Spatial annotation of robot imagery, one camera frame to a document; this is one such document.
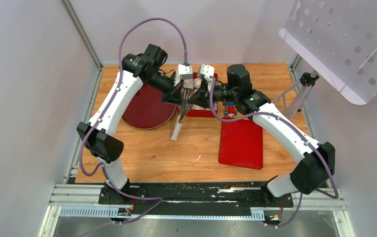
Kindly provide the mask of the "wooden metal food tongs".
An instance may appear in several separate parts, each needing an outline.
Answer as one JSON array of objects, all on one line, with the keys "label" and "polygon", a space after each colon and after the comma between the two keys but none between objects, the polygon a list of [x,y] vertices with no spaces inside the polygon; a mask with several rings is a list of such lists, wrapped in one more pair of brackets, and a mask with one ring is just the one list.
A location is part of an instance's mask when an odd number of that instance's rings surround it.
[{"label": "wooden metal food tongs", "polygon": [[194,94],[194,89],[190,88],[183,88],[181,91],[181,96],[183,99],[183,105],[180,106],[180,110],[178,113],[178,117],[171,135],[171,140],[176,141],[178,138],[178,135],[180,133],[180,130],[183,125],[183,119],[187,115],[187,113],[192,109],[193,104],[189,103],[189,99]]}]

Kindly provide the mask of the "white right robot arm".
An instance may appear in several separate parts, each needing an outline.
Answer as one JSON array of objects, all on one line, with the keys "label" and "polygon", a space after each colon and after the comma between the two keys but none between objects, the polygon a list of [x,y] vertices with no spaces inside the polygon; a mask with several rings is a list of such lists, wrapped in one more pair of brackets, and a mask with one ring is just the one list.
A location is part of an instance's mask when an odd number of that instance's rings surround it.
[{"label": "white right robot arm", "polygon": [[210,109],[217,101],[233,102],[241,117],[225,119],[212,111],[214,117],[225,123],[249,119],[269,132],[294,158],[297,166],[291,173],[272,178],[265,184],[261,192],[262,202],[274,206],[286,194],[300,192],[308,195],[326,181],[330,181],[334,189],[331,197],[338,198],[333,179],[334,146],[330,142],[320,143],[307,136],[266,95],[253,89],[250,73],[243,64],[230,65],[226,72],[227,83],[217,85],[214,68],[202,64],[197,72],[201,80],[200,87],[188,102]]}]

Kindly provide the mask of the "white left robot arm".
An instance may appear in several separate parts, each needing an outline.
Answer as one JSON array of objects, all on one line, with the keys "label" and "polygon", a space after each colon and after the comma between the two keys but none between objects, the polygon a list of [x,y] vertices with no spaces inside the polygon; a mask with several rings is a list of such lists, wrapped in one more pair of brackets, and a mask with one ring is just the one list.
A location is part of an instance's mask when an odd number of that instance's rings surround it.
[{"label": "white left robot arm", "polygon": [[106,184],[113,188],[111,196],[119,204],[127,203],[131,193],[120,160],[124,143],[114,137],[124,112],[145,84],[160,91],[164,103],[182,105],[182,81],[185,76],[192,77],[192,67],[187,61],[179,64],[171,77],[160,72],[167,57],[161,47],[153,44],[143,53],[123,57],[104,102],[88,122],[80,122],[76,128],[81,139],[80,150],[88,149],[99,162]]}]

